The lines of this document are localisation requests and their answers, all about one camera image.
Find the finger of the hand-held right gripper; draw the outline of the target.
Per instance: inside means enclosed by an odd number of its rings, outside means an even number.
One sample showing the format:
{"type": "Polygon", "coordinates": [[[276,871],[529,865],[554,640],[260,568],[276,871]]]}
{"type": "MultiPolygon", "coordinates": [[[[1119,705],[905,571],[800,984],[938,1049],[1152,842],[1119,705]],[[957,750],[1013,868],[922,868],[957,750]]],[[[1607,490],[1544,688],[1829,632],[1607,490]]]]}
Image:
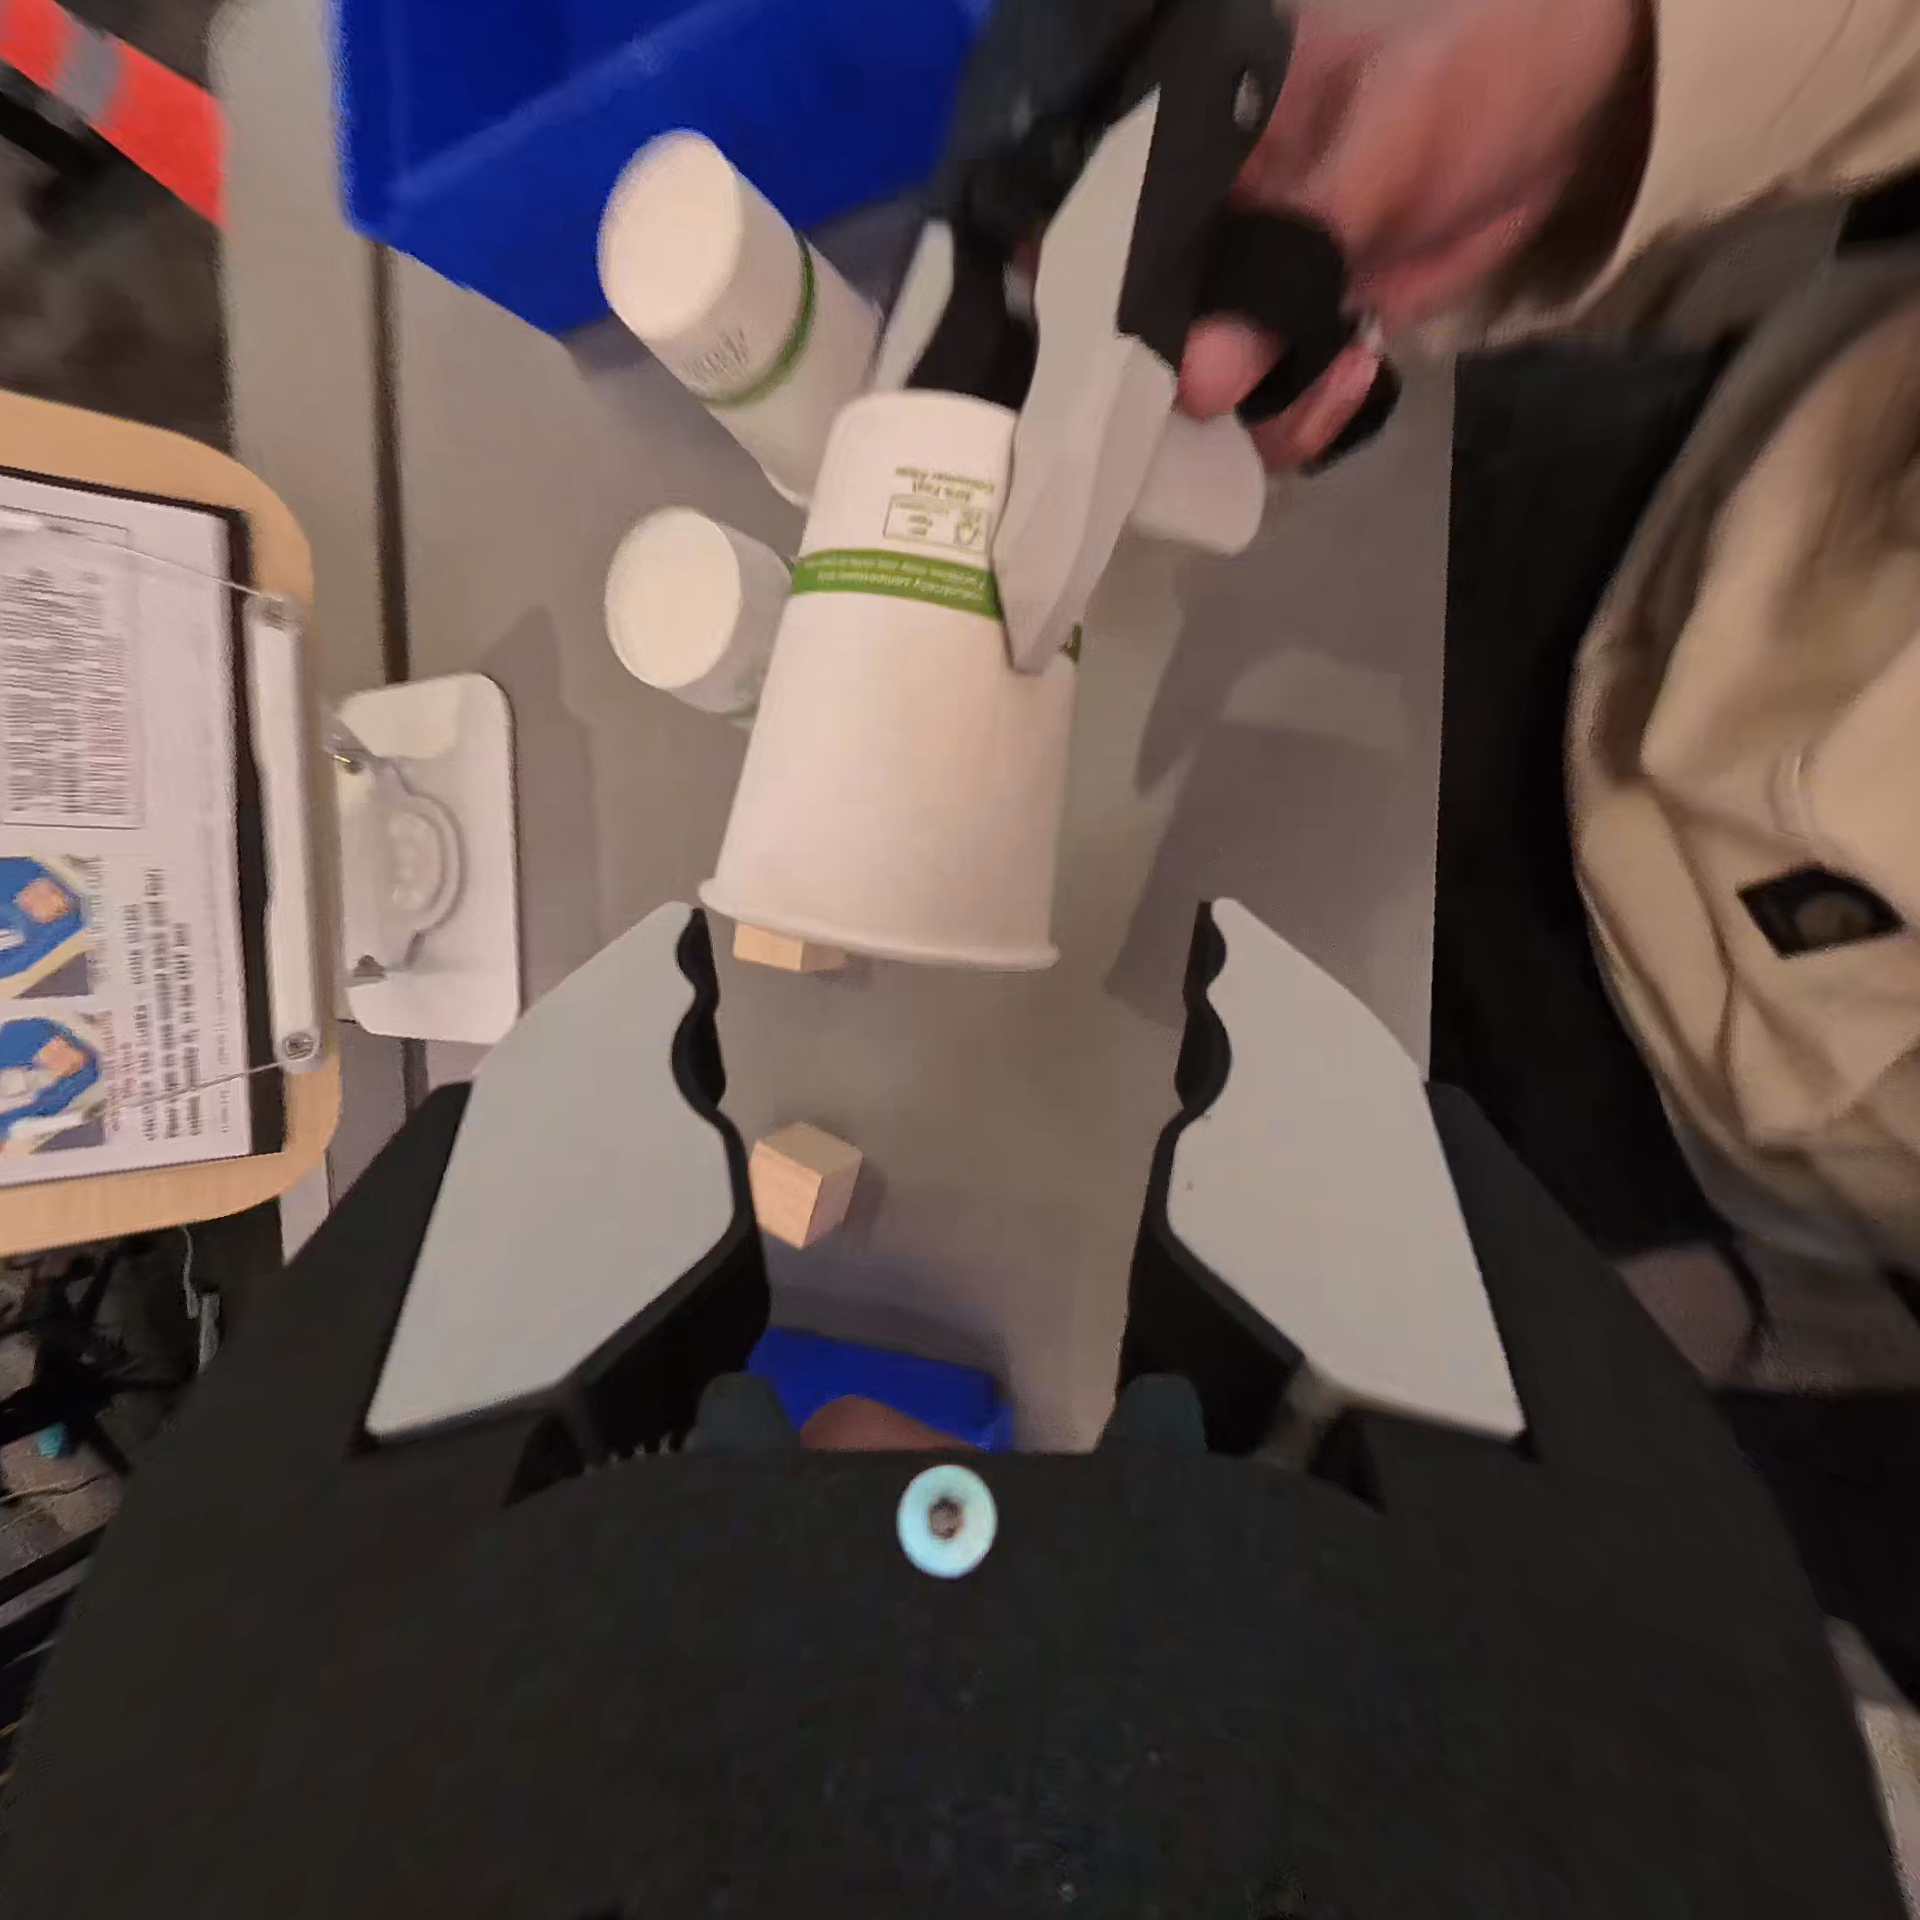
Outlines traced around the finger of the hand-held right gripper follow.
{"type": "Polygon", "coordinates": [[[1044,227],[1032,282],[1037,353],[1015,424],[994,578],[1013,670],[1037,675],[1080,624],[1161,446],[1177,332],[1135,266],[1161,94],[1095,145],[1044,227]]]}
{"type": "Polygon", "coordinates": [[[1023,399],[1049,163],[1030,143],[962,161],[928,202],[872,360],[878,394],[1023,399]]]}

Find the orange traffic cone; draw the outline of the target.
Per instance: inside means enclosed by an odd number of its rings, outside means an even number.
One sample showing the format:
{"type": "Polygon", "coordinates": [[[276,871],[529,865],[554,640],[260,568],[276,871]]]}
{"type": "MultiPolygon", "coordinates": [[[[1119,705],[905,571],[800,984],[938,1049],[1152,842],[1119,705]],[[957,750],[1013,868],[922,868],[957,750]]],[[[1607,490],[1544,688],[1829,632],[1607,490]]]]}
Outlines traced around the orange traffic cone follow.
{"type": "Polygon", "coordinates": [[[225,225],[223,107],[60,3],[2,4],[2,139],[38,170],[44,218],[142,176],[212,230],[225,225]]]}

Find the person's right hand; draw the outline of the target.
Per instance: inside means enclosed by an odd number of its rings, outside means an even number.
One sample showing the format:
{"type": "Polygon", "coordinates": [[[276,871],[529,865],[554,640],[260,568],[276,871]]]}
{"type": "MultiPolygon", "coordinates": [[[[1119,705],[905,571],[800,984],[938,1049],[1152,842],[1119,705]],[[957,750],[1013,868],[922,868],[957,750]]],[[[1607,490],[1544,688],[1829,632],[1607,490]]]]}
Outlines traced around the person's right hand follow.
{"type": "Polygon", "coordinates": [[[1385,360],[1385,336],[1474,306],[1568,196],[1646,153],[1649,11],[1631,3],[1292,4],[1279,100],[1237,209],[1326,230],[1359,336],[1258,424],[1269,472],[1321,465],[1385,360]]]}

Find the white paper cup green band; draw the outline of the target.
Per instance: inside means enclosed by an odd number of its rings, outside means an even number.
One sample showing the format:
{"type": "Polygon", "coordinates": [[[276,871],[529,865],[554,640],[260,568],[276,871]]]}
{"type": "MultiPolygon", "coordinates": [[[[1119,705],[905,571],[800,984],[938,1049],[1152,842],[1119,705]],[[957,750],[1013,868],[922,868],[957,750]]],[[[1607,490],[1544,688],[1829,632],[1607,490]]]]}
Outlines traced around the white paper cup green band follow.
{"type": "Polygon", "coordinates": [[[1015,428],[942,391],[833,422],[709,910],[906,966],[1056,966],[1080,635],[1010,664],[991,536],[1015,428]]]}
{"type": "Polygon", "coordinates": [[[614,658],[646,688],[748,729],[788,596],[790,566],[689,508],[644,515],[605,578],[614,658]]]}
{"type": "Polygon", "coordinates": [[[806,505],[840,410],[865,391],[880,310],[706,137],[648,139],[597,234],[610,311],[806,505]]]}

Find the white clip bar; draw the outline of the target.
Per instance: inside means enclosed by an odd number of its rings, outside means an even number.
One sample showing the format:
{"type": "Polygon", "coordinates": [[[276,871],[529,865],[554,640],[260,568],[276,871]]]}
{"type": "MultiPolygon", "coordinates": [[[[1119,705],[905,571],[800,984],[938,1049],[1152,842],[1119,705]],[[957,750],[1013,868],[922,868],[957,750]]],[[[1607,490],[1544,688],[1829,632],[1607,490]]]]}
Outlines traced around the white clip bar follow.
{"type": "Polygon", "coordinates": [[[248,737],[266,873],[266,979],[273,1058],[321,1067],[328,1048],[332,926],[318,801],[318,715],[303,675],[303,617],[293,599],[244,599],[248,737]]]}

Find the printed instruction sheet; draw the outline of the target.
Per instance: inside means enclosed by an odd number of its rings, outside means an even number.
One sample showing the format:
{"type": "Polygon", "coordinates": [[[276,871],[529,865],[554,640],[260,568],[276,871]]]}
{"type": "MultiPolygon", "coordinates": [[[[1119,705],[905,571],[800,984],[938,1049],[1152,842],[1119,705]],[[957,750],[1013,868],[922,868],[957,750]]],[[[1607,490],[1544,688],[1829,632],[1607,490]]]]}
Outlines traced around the printed instruction sheet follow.
{"type": "Polygon", "coordinates": [[[4,468],[2,1187],[284,1147],[238,513],[4,468]]]}

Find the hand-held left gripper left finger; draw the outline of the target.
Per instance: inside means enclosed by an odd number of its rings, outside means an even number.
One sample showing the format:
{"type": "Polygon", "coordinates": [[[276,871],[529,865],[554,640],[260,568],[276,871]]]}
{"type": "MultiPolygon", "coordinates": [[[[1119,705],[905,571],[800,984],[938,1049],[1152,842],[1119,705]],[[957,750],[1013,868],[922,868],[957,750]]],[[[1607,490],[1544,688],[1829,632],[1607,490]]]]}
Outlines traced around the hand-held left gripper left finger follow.
{"type": "Polygon", "coordinates": [[[689,1439],[770,1310],[714,1011],[706,915],[663,906],[378,1153],[391,1329],[366,1440],[517,1416],[574,1443],[689,1439]]]}

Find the blue plastic bin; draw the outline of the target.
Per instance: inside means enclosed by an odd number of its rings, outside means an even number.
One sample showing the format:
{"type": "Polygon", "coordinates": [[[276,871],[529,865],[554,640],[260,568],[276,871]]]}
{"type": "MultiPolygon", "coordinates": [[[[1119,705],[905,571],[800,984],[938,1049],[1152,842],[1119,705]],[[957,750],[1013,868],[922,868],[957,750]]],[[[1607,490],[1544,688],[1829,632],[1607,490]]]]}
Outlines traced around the blue plastic bin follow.
{"type": "Polygon", "coordinates": [[[562,338],[648,139],[706,135],[805,234],[913,194],[977,3],[340,3],[343,206],[368,240],[562,338]]]}
{"type": "Polygon", "coordinates": [[[1005,1390],[991,1374],[965,1362],[801,1329],[767,1329],[752,1348],[748,1374],[773,1387],[793,1426],[805,1426],[833,1401],[861,1400],[974,1450],[1010,1452],[1016,1443],[1005,1390]]]}

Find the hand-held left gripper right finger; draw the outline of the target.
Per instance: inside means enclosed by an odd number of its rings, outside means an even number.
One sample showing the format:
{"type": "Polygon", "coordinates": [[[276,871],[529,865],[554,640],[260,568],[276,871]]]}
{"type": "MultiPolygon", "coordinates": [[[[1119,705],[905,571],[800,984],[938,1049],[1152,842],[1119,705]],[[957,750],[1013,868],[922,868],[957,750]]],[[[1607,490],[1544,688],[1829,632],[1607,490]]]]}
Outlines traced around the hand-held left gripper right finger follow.
{"type": "Polygon", "coordinates": [[[1196,913],[1119,1385],[1181,1383],[1209,1452],[1312,1458],[1381,1420],[1508,1454],[1526,1416],[1424,1071],[1329,971],[1196,913]]]}

